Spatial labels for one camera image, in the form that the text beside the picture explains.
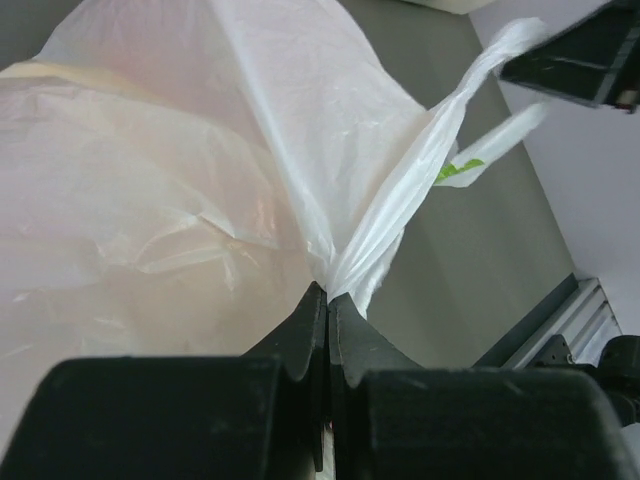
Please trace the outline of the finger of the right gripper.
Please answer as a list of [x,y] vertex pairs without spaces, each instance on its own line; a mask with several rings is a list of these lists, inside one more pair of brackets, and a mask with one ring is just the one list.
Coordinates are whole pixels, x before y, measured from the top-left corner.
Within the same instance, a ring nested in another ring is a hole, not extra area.
[[639,3],[609,1],[504,64],[504,82],[590,108],[639,107]]

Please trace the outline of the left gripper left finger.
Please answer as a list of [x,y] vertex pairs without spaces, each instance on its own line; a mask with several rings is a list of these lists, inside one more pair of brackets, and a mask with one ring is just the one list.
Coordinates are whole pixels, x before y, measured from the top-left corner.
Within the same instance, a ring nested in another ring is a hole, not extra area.
[[325,292],[240,356],[72,359],[31,397],[5,479],[311,479],[323,469]]

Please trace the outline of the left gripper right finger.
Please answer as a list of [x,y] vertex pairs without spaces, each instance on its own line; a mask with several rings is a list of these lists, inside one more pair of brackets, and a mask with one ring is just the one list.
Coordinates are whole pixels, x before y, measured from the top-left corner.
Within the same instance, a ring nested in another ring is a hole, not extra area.
[[631,340],[596,365],[551,345],[520,369],[425,369],[364,320],[328,306],[340,479],[627,479]]

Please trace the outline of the white printed plastic bag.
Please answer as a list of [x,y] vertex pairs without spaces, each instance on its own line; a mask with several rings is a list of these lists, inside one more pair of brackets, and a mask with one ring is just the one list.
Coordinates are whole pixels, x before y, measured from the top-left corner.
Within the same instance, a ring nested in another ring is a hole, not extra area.
[[1,287],[204,263],[212,228],[301,256],[365,313],[430,189],[544,119],[538,102],[456,144],[485,79],[545,34],[505,25],[426,108],[335,1],[85,1],[1,73]]

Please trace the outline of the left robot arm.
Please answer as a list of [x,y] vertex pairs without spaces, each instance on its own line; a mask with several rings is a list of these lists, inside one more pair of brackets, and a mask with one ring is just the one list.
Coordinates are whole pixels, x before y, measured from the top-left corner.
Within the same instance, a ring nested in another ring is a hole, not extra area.
[[428,370],[311,285],[238,357],[73,359],[32,396],[5,479],[635,479],[639,340],[577,364]]

